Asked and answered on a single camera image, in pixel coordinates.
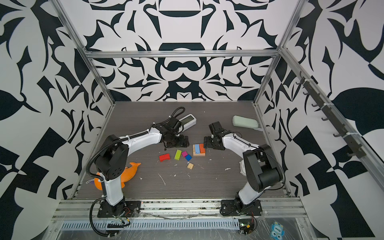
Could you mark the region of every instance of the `blue owl sticker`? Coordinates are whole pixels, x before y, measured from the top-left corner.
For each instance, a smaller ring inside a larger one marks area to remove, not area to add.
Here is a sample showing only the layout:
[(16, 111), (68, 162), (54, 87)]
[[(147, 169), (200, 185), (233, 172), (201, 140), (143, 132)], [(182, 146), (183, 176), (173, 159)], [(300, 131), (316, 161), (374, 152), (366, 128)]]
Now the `blue owl sticker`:
[(281, 225), (278, 222), (274, 222), (271, 225), (271, 238), (276, 239), (276, 240), (283, 240), (283, 235), (284, 235), (284, 230), (283, 230), (283, 225)]

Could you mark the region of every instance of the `plastic sheet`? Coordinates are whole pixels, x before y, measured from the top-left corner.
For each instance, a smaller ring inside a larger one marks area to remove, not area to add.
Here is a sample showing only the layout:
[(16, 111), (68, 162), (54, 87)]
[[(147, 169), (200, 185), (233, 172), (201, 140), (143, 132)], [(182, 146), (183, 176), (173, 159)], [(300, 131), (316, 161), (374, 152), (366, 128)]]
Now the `plastic sheet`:
[[(168, 219), (158, 219), (161, 222), (167, 221), (175, 221)], [(148, 222), (148, 219), (131, 219), (131, 224), (133, 223), (145, 223)], [(299, 240), (302, 239), (300, 233), (300, 227), (297, 224), (295, 218), (257, 218), (257, 228), (248, 235), (241, 234), (239, 230), (235, 230), (233, 226), (231, 227), (207, 227), (204, 228), (203, 225), (201, 227), (196, 227), (195, 229), (157, 229), (157, 230), (144, 230), (134, 229), (130, 227), (126, 227), (124, 230), (120, 231), (119, 234), (115, 237), (111, 237), (111, 239), (116, 240), (176, 240), (176, 239), (218, 239), (218, 240), (235, 240), (235, 239), (274, 239), (272, 238), (272, 225), (276, 223), (280, 224), (282, 229), (284, 230), (284, 234), (280, 240)], [(91, 229), (85, 230), (81, 228), (67, 228), (60, 229), (60, 233), (58, 235), (58, 240), (76, 240), (76, 239), (100, 239), (105, 240), (106, 237), (101, 237), (93, 232)]]

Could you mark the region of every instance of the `orange plush toy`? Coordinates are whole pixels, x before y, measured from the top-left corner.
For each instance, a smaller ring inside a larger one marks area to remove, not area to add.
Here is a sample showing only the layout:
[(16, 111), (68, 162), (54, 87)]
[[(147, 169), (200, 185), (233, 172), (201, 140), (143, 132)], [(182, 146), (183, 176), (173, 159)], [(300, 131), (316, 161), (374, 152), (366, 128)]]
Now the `orange plush toy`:
[[(129, 180), (131, 180), (133, 178), (133, 176), (135, 176), (136, 171), (137, 171), (137, 167), (141, 163), (140, 162), (139, 163), (130, 162), (129, 164), (131, 164), (132, 167), (130, 167), (130, 168), (125, 167), (124, 172), (121, 174), (121, 188), (125, 187), (125, 184), (124, 184), (125, 182), (128, 182)], [(102, 190), (101, 182), (97, 177), (95, 177), (94, 182), (95, 182), (95, 186), (97, 187), (97, 189)]]

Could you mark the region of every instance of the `black and white patterned wall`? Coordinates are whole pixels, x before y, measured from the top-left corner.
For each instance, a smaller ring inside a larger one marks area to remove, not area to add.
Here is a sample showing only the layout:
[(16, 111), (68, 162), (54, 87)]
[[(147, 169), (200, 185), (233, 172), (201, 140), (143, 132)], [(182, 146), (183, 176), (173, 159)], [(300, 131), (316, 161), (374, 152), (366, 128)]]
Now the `black and white patterned wall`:
[(116, 101), (253, 100), (271, 57), (103, 58)]
[(297, 1), (61, 0), (98, 51), (276, 49)]
[(110, 107), (47, 0), (0, 1), (1, 239), (31, 239), (71, 194)]
[[(383, 158), (382, 1), (310, 0), (288, 44), (340, 112)], [(259, 101), (292, 194), (320, 239), (381, 239), (384, 192), (281, 60)]]

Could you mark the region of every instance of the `white debris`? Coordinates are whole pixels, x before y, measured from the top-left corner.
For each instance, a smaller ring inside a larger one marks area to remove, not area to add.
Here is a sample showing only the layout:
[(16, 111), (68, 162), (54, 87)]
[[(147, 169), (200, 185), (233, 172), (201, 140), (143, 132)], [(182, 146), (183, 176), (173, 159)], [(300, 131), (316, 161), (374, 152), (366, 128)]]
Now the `white debris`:
[[(160, 176), (160, 174), (159, 174), (159, 176)], [(160, 176), (161, 177), (161, 176)], [(166, 183), (165, 183), (165, 181), (164, 181), (164, 179), (161, 177), (161, 180), (163, 180), (163, 183), (164, 183), (164, 186), (166, 185)]]

